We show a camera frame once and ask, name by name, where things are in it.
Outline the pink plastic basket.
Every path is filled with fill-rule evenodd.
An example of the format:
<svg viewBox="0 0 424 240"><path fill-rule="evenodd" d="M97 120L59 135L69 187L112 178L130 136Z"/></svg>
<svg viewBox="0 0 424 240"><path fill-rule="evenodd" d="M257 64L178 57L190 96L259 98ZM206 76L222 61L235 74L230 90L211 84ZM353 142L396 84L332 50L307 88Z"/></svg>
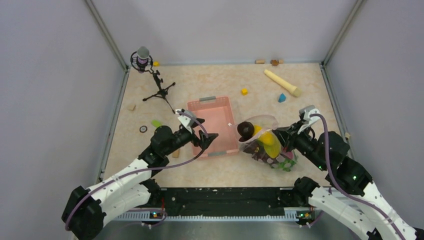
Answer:
<svg viewBox="0 0 424 240"><path fill-rule="evenodd" d="M187 109L196 117L204 119L206 131L218 134L218 137L205 150L201 158L232 155L239 152L236 137L235 118L230 98L227 96L209 96L189 101Z"/></svg>

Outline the dark purple toy fruit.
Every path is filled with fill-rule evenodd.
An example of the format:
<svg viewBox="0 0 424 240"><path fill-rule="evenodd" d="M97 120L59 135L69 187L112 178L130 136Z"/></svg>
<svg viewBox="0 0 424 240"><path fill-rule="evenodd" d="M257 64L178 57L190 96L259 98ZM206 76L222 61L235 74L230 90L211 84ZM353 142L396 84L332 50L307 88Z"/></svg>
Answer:
<svg viewBox="0 0 424 240"><path fill-rule="evenodd" d="M255 133L254 125L249 121L243 121L236 127L238 134L240 135L239 141L246 142L250 140Z"/></svg>

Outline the dark red toy grapes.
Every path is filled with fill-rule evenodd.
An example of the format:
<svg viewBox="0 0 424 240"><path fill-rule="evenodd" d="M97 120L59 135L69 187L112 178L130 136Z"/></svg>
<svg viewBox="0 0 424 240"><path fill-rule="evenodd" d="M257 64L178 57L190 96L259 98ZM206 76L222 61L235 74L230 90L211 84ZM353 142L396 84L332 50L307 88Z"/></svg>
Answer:
<svg viewBox="0 0 424 240"><path fill-rule="evenodd" d="M251 157L258 162L268 165L277 164L280 155L278 147L256 144L252 147Z"/></svg>

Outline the clear zip top bag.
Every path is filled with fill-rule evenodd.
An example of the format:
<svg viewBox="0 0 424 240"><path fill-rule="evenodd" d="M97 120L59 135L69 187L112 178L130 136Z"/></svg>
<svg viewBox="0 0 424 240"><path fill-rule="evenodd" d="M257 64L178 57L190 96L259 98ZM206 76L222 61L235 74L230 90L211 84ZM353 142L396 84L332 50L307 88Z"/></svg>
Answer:
<svg viewBox="0 0 424 240"><path fill-rule="evenodd" d="M297 164L298 156L293 150L286 150L273 133L278 126L277 119L268 114L240 122L235 127L239 150L272 169L290 172Z"/></svg>

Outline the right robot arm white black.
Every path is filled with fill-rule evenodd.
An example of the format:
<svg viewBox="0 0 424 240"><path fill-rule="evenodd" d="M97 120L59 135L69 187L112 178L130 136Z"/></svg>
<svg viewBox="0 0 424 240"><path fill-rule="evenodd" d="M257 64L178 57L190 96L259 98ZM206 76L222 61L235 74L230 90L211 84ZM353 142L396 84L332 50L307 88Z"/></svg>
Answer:
<svg viewBox="0 0 424 240"><path fill-rule="evenodd" d="M293 200L308 204L338 220L361 240L422 240L424 231L400 217L380 193L373 177L357 161L348 157L349 145L322 119L324 132L312 138L309 122L300 120L272 132L288 150L297 150L321 171L339 193L357 205L353 208L334 197L314 180L302 177L294 184Z"/></svg>

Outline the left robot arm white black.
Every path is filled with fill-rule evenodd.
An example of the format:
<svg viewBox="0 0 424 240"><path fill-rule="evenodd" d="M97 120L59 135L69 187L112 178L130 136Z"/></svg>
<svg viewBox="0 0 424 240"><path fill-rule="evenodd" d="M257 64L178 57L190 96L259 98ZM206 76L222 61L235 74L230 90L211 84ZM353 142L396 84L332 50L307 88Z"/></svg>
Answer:
<svg viewBox="0 0 424 240"><path fill-rule="evenodd" d="M101 182L84 188L76 187L70 194L62 213L65 230L79 240L92 240L116 217L127 211L160 202L153 177L162 170L181 167L169 164L168 156L186 144L200 148L191 163L212 144L218 133L208 133L202 118L178 111L179 129L173 131L167 125L154 130L148 147L129 165Z"/></svg>

